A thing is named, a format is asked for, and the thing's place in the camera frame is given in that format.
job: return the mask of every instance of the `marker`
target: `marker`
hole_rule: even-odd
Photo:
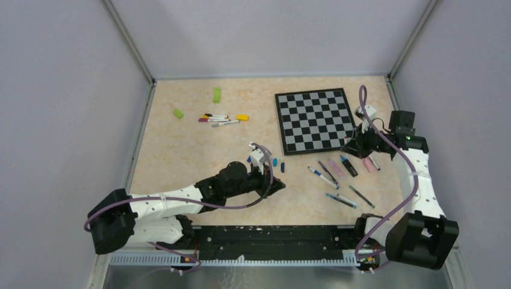
[[[219,114],[209,114],[209,113],[205,113],[204,115],[209,116],[209,117],[223,117],[224,119],[229,117],[229,116],[221,116]]]
[[[339,199],[341,199],[341,200],[344,200],[344,201],[348,202],[348,203],[352,203],[352,204],[353,204],[354,206],[356,206],[357,208],[359,207],[359,206],[357,205],[357,203],[353,202],[352,200],[348,199],[347,197],[345,197],[345,196],[343,196],[343,195],[341,195],[341,194],[337,194],[337,197],[338,197]]]
[[[234,123],[239,123],[239,120],[232,120],[230,122],[219,122],[219,123],[213,124],[211,127],[212,128],[217,128],[217,127],[222,126],[222,125],[232,125]]]
[[[334,183],[336,185],[339,185],[339,183],[337,182],[337,180],[334,178],[334,176],[327,170],[327,167],[325,167],[320,161],[318,161],[318,164],[325,170],[325,172],[332,178],[332,181],[334,181]]]
[[[351,207],[351,208],[354,208],[354,209],[356,209],[356,208],[357,208],[357,206],[355,206],[355,205],[353,205],[353,204],[351,204],[351,203],[348,203],[348,202],[346,202],[346,201],[344,201],[344,200],[341,200],[341,199],[339,199],[339,198],[337,198],[337,197],[335,197],[335,196],[332,196],[332,195],[331,195],[331,194],[329,194],[329,193],[326,193],[326,195],[327,195],[328,197],[330,197],[330,198],[332,198],[332,199],[334,199],[334,200],[338,201],[338,202],[341,202],[341,203],[345,204],[345,205],[346,205],[346,206],[348,206],[348,207]]]
[[[350,175],[352,177],[356,177],[359,175],[359,173],[357,173],[357,170],[353,167],[353,165],[350,163],[350,161],[347,158],[340,156],[340,160],[341,160],[341,163],[348,170],[348,172],[350,173]]]
[[[371,160],[373,166],[377,169],[377,170],[381,170],[381,167],[378,165],[378,163],[376,163],[376,161],[372,158],[371,155],[369,155],[369,159]]]
[[[373,204],[372,204],[369,200],[367,200],[367,199],[366,199],[366,197],[364,197],[364,196],[363,196],[363,195],[362,195],[359,191],[357,191],[357,190],[356,190],[354,187],[352,187],[351,185],[349,185],[349,187],[350,187],[350,189],[351,189],[352,191],[354,191],[354,192],[355,192],[355,194],[357,194],[359,197],[361,197],[363,200],[365,200],[365,201],[366,201],[366,203],[368,203],[368,205],[369,205],[369,206],[371,206],[371,208],[373,208],[373,209],[375,208],[375,206],[374,206],[374,205],[373,205]]]
[[[317,170],[307,166],[309,168],[309,170],[313,173],[315,173],[318,177],[320,177],[323,181],[325,181],[327,184],[331,185],[332,187],[334,187],[336,190],[339,189],[339,185],[336,185],[334,184],[331,180],[325,178],[324,175],[322,175],[320,172],[318,172]]]
[[[199,119],[199,122],[230,122],[230,119]]]
[[[328,164],[330,165],[330,167],[332,169],[334,169],[334,172],[336,172],[337,175],[340,176],[341,180],[343,180],[343,181],[346,180],[346,176],[342,173],[342,171],[340,170],[340,167],[338,167],[334,161],[328,160]]]

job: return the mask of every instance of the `white pen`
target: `white pen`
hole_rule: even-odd
[[[219,122],[219,123],[215,123],[211,127],[212,128],[217,128],[217,127],[222,126],[222,125],[232,125],[234,123],[239,123],[239,120],[233,120],[233,121],[230,121],[230,122]]]
[[[345,197],[345,196],[343,196],[343,195],[341,195],[341,194],[337,194],[337,197],[338,197],[339,199],[341,199],[341,200],[344,200],[344,201],[346,201],[346,202],[348,202],[348,203],[353,204],[355,207],[358,207],[358,205],[357,205],[355,202],[353,202],[352,200],[348,199],[347,197]]]
[[[318,177],[320,177],[323,181],[325,181],[327,184],[331,185],[332,187],[334,187],[336,190],[339,189],[339,186],[334,184],[331,180],[325,178],[324,175],[322,175],[320,172],[318,172],[317,170],[307,166],[309,168],[309,170],[313,173],[315,173]]]

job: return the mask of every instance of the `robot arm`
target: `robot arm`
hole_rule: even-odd
[[[371,119],[376,110],[366,106]],[[360,107],[356,115],[363,117]],[[414,164],[412,173],[404,158],[385,143],[375,131],[365,123],[357,129],[356,136],[346,145],[346,151],[357,157],[367,157],[372,151],[391,155],[401,186],[403,199],[407,198],[414,186],[414,175],[419,179],[419,189],[412,200],[403,208],[405,214],[394,225],[387,221],[372,235],[386,248],[391,261],[411,264],[430,269],[440,269],[459,234],[458,225],[447,220],[436,199],[428,168],[428,146],[425,138],[415,136],[413,120],[415,114],[408,111],[393,111],[390,117],[390,134],[385,134]],[[359,231],[367,234],[381,217],[363,214],[357,220]]]
[[[194,185],[164,193],[148,194],[148,200],[130,202],[109,209],[90,222],[90,231],[97,254],[116,251],[126,245],[164,242],[167,244],[191,241],[191,221],[182,214],[200,214],[215,208],[182,200],[167,200],[168,197],[195,200],[217,206],[224,206],[227,198],[256,191],[261,197],[268,197],[285,188],[279,179],[269,183],[266,158],[260,149],[250,153],[251,171],[237,161],[230,163],[217,175]],[[88,217],[108,205],[131,199],[124,189],[111,192],[101,201]]]

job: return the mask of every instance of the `black marker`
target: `black marker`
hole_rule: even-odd
[[[351,176],[355,177],[359,175],[359,173],[357,173],[357,170],[353,167],[353,165],[350,163],[350,161],[348,161],[347,158],[340,156],[340,160]]]

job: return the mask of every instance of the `pink highlighter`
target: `pink highlighter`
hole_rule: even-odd
[[[334,172],[336,172],[336,174],[338,176],[340,176],[340,178],[344,181],[346,180],[346,176],[342,173],[342,171],[340,170],[340,168],[337,166],[337,164],[332,161],[332,160],[328,160],[328,164],[330,165],[330,167],[334,170]]]

